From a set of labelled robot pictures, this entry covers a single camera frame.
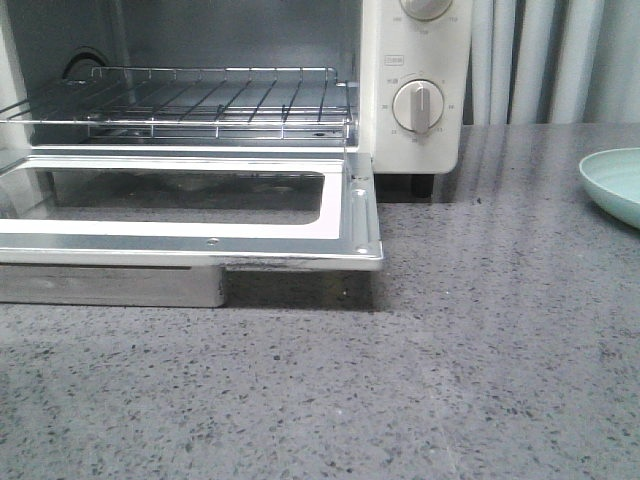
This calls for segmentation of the glass oven door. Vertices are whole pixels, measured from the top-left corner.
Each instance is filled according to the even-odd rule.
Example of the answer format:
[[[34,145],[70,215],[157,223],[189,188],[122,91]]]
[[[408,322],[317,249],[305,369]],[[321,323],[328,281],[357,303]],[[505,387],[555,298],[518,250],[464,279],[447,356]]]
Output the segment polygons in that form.
[[[369,271],[383,258],[363,155],[36,149],[1,170],[5,263]]]

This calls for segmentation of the white Toshiba toaster oven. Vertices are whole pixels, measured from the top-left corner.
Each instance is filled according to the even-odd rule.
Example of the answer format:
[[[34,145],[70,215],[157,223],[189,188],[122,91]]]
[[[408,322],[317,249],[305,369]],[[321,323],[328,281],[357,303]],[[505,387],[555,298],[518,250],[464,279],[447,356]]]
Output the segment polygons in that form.
[[[36,149],[345,151],[377,174],[445,174],[458,160],[472,5],[452,1],[432,21],[400,1],[5,1],[1,5],[1,109],[93,66],[151,68],[331,67],[359,85],[349,143],[132,143],[64,134],[37,141],[32,127],[1,121],[1,162]],[[401,127],[396,92],[428,80],[444,96],[426,134]]]

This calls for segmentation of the pale grey curtain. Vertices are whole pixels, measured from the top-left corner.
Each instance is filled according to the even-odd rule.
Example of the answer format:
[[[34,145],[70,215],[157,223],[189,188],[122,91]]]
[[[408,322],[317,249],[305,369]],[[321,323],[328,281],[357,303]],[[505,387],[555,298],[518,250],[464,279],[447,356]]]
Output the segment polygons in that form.
[[[474,2],[465,124],[638,120],[638,2]]]

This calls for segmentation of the black right oven foot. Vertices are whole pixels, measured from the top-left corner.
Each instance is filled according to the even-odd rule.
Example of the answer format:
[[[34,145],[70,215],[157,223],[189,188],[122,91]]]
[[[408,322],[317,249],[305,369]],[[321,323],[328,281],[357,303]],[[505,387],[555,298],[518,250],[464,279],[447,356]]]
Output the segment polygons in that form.
[[[434,174],[412,174],[410,179],[410,193],[419,199],[429,199],[433,194]]]

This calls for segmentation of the mint green plate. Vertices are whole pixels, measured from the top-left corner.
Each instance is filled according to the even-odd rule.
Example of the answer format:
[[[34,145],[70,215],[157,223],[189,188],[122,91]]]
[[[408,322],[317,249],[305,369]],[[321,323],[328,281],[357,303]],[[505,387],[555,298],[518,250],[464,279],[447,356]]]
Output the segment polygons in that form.
[[[639,149],[600,151],[579,163],[589,197],[616,219],[639,228]]]

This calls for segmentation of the lower beige timer knob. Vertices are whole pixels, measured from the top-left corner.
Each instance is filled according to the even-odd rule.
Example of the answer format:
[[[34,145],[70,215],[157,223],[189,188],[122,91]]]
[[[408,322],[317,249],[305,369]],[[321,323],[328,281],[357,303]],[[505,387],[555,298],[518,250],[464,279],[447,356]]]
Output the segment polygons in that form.
[[[444,96],[434,83],[413,80],[395,94],[392,112],[396,122],[404,129],[426,134],[439,121],[444,110]]]

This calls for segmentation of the upper beige oven knob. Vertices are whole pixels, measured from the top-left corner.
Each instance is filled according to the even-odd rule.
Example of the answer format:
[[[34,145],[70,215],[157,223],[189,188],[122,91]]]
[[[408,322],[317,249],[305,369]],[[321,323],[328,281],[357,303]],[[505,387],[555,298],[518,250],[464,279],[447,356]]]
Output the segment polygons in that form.
[[[400,0],[403,11],[418,21],[432,21],[442,16],[452,0]]]

